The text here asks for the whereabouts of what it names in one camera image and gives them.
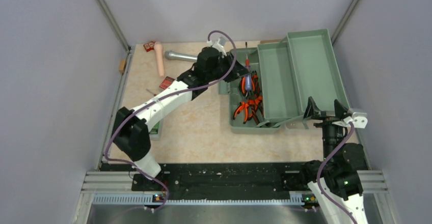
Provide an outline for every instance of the pliers handle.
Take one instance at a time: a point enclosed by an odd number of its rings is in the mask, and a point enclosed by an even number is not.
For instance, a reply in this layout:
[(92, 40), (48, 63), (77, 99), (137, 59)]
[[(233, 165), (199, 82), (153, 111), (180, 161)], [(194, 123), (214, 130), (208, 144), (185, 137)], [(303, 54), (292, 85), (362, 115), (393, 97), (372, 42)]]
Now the pliers handle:
[(246, 124), (246, 122), (249, 119), (249, 104), (245, 103), (245, 102), (240, 102), (239, 106), (237, 107), (237, 109), (234, 111), (234, 114), (232, 116), (232, 119), (235, 120), (235, 118), (237, 117), (237, 115), (244, 110), (245, 111), (245, 119), (243, 120), (243, 124)]

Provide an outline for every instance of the toolbox tray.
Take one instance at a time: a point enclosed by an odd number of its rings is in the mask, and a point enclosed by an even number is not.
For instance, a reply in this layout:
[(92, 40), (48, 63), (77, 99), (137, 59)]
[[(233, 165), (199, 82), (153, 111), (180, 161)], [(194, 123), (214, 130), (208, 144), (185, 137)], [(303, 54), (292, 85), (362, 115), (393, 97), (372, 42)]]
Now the toolbox tray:
[[(239, 48), (237, 49), (237, 61), (245, 65), (246, 62), (246, 53), (248, 54), (249, 63), (250, 63), (250, 70), (255, 70), (258, 75), (258, 82), (260, 84), (260, 87), (262, 87), (261, 82), (261, 72), (259, 68), (259, 59), (258, 59), (258, 53), (256, 51), (256, 48)], [(233, 82), (226, 83), (226, 82), (220, 82), (219, 83), (219, 94), (229, 94), (229, 125), (231, 127), (231, 131), (233, 133), (237, 134), (270, 134), (274, 133), (275, 131), (280, 129), (280, 125), (276, 125), (275, 123), (268, 123), (266, 125), (262, 125), (260, 127), (257, 127), (257, 124), (254, 120), (248, 120), (245, 124), (243, 124), (243, 120), (245, 118), (245, 113), (240, 112), (236, 119), (233, 119), (233, 114), (237, 107), (239, 106), (239, 103), (241, 101), (245, 101), (245, 98), (240, 94), (240, 91), (238, 90), (238, 85), (240, 83), (240, 79), (237, 79)], [(257, 111), (257, 117), (260, 123), (266, 121), (261, 112)]]
[(310, 96), (321, 110), (333, 111), (335, 99), (349, 107), (327, 29), (288, 33), (257, 49), (266, 120), (300, 118)]

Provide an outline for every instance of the white wall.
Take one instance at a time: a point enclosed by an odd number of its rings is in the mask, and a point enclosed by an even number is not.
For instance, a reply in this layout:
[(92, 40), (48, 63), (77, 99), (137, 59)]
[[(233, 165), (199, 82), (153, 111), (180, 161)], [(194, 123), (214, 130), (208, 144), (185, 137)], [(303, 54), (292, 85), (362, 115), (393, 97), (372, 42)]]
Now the white wall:
[(1, 223), (70, 223), (124, 50), (94, 0), (0, 0)]
[(372, 166), (401, 223), (430, 223), (432, 0), (362, 0), (335, 45), (352, 106), (368, 112)]
[(219, 29), (234, 40), (332, 33), (351, 0), (106, 0), (130, 43), (202, 41)]

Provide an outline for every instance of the metal corner post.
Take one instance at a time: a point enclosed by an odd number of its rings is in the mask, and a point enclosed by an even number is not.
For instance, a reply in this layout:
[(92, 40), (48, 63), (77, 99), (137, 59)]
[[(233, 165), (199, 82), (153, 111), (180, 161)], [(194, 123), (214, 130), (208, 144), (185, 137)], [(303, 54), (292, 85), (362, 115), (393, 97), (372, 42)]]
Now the metal corner post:
[(117, 24), (113, 14), (111, 13), (108, 5), (106, 4), (105, 0), (96, 0), (97, 4), (99, 5), (102, 13), (104, 14), (106, 20), (110, 24), (111, 28), (113, 29), (114, 34), (116, 35), (117, 39), (122, 44), (125, 51), (129, 51), (130, 46), (127, 43), (126, 38), (124, 37), (119, 25)]
[(332, 35), (332, 45), (335, 45), (336, 40), (342, 33), (343, 29), (345, 28), (346, 24), (348, 23), (349, 19), (354, 13), (354, 10), (356, 9), (358, 3), (360, 0), (352, 0), (348, 9), (346, 10), (345, 14), (343, 15), (342, 19), (340, 20), (338, 26), (336, 27), (335, 31)]

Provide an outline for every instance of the open toolbox lid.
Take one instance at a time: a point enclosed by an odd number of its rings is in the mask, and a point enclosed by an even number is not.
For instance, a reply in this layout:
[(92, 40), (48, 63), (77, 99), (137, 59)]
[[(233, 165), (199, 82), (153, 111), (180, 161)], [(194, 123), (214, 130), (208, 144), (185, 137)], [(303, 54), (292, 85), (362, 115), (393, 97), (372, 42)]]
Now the open toolbox lid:
[[(349, 107), (327, 29), (288, 33), (257, 50), (266, 120), (300, 118), (310, 96), (322, 110), (334, 110), (335, 99)], [(229, 86), (221, 82), (219, 94), (228, 93)]]

